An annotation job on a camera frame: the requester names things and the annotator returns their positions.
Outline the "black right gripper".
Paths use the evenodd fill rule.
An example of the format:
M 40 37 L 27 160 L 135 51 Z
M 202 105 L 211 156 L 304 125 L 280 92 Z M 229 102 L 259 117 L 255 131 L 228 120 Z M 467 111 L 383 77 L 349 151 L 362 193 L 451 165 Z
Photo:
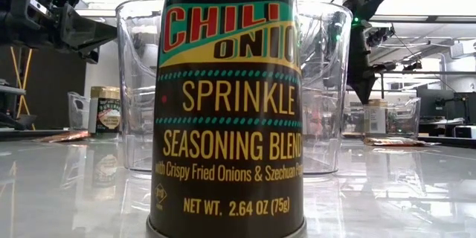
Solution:
M 356 82 L 350 86 L 362 104 L 368 104 L 375 81 L 375 74 L 395 69 L 395 62 L 384 62 L 371 65 L 370 47 L 366 44 L 366 32 L 372 25 L 366 20 L 354 20 L 350 31 L 349 62 L 347 81 Z

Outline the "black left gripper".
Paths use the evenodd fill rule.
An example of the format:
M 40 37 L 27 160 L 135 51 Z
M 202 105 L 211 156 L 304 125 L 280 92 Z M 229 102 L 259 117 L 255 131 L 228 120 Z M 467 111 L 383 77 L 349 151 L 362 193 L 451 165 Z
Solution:
M 98 64 L 99 47 L 117 37 L 117 28 L 77 13 L 80 0 L 0 0 L 0 46 L 63 48 Z

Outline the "tan-lid seasoning jar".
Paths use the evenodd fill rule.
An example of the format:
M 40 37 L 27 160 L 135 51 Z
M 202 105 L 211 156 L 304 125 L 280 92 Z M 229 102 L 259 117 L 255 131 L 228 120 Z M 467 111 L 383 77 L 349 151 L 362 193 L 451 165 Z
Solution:
M 387 101 L 382 99 L 369 100 L 364 105 L 365 135 L 385 135 L 387 118 Z
M 90 90 L 89 124 L 91 136 L 120 133 L 120 89 L 111 86 L 92 86 Z

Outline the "dark brown spice packet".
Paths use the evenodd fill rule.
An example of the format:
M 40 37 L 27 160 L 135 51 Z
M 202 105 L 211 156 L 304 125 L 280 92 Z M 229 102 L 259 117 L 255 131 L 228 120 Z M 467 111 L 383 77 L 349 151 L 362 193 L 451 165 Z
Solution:
M 426 147 L 436 146 L 440 143 L 418 141 L 410 138 L 365 138 L 364 144 L 368 146 L 384 146 L 384 147 Z

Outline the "large clear plastic bin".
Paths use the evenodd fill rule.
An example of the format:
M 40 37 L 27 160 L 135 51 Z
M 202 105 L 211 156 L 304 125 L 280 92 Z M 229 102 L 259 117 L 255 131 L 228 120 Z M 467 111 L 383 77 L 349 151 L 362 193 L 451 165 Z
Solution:
M 163 0 L 129 0 L 116 7 L 123 164 L 150 173 L 153 110 Z M 347 55 L 352 16 L 335 4 L 298 5 L 300 67 L 303 71 L 304 172 L 338 170 L 344 119 Z

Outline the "orange spice packet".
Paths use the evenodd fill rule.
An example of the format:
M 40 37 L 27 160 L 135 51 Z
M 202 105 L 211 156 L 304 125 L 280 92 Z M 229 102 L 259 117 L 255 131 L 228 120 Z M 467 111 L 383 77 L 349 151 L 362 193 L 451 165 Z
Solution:
M 75 132 L 65 132 L 62 134 L 52 135 L 43 138 L 34 139 L 35 142 L 43 143 L 56 143 L 56 142 L 69 142 L 69 141 L 79 141 L 90 136 L 88 131 L 75 131 Z

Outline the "yellow-lid chili onion spice jar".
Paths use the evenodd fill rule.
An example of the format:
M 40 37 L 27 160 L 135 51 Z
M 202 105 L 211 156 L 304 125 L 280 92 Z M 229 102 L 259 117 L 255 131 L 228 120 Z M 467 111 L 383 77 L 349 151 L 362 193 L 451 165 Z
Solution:
M 304 238 L 296 0 L 164 0 L 152 238 Z

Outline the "small clear plastic bin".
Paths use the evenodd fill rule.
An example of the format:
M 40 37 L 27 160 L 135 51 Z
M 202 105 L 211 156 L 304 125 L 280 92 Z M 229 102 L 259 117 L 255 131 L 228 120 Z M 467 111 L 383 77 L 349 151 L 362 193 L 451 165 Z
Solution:
M 90 98 L 76 92 L 68 93 L 69 128 L 74 130 L 87 130 L 89 124 Z
M 386 134 L 371 136 L 364 133 L 364 105 L 351 105 L 344 109 L 342 135 L 346 138 L 403 137 L 416 139 L 419 133 L 420 104 L 419 97 L 411 98 L 406 102 L 387 101 Z

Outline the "black monitor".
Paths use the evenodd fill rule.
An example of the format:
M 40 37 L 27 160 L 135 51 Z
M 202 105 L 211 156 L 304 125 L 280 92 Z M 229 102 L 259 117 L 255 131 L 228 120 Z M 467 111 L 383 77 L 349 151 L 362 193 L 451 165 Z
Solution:
M 421 118 L 441 118 L 476 124 L 476 92 L 455 92 L 442 89 L 417 89 Z

